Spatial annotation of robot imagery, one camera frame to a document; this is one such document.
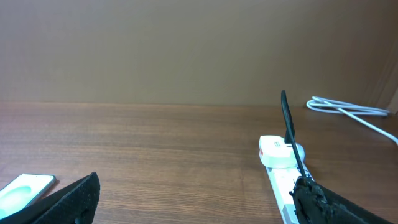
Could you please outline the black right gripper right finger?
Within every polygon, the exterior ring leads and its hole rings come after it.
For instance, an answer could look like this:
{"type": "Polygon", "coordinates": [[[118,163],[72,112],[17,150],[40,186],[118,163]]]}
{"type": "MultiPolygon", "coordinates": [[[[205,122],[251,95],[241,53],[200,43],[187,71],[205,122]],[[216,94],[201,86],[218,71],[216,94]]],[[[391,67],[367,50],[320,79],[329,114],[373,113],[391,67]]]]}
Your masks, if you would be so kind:
{"type": "Polygon", "coordinates": [[[392,224],[309,177],[298,177],[289,194],[300,224],[392,224]]]}

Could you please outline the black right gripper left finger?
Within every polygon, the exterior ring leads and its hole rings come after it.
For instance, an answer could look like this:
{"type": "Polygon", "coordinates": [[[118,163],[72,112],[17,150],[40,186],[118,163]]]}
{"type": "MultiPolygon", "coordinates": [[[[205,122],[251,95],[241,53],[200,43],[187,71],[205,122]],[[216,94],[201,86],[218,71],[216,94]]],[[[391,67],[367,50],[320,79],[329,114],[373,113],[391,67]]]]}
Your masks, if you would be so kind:
{"type": "Polygon", "coordinates": [[[1,219],[1,224],[92,224],[100,199],[96,172],[33,205],[1,219]]]}

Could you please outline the blue screen smartphone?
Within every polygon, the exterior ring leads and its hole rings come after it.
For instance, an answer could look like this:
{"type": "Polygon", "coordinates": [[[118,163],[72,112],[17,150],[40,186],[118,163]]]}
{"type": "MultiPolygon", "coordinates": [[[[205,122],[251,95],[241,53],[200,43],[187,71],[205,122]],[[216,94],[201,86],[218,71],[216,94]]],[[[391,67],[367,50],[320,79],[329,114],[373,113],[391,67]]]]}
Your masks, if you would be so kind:
{"type": "Polygon", "coordinates": [[[1,219],[38,201],[55,182],[54,175],[21,174],[1,190],[1,219]]]}

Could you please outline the white charger adapter plug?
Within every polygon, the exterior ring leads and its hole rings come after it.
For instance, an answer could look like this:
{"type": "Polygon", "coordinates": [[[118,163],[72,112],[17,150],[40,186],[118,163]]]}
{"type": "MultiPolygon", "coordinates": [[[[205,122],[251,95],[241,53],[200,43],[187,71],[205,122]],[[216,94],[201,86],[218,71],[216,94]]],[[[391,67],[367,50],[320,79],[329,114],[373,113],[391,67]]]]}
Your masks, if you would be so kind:
{"type": "Polygon", "coordinates": [[[259,157],[262,164],[268,168],[286,169],[298,166],[292,145],[285,143],[281,136],[261,136],[259,157]]]}

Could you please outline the white power strip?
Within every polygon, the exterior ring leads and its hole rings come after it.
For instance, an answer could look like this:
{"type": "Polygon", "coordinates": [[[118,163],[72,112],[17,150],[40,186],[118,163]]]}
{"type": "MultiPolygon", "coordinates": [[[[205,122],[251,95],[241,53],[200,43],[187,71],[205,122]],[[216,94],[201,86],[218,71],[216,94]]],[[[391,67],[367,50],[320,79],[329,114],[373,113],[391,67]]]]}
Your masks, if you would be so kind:
{"type": "Polygon", "coordinates": [[[290,192],[293,192],[295,183],[300,176],[297,166],[289,168],[266,167],[278,209],[284,224],[299,224],[295,214],[295,205],[290,192]]]}

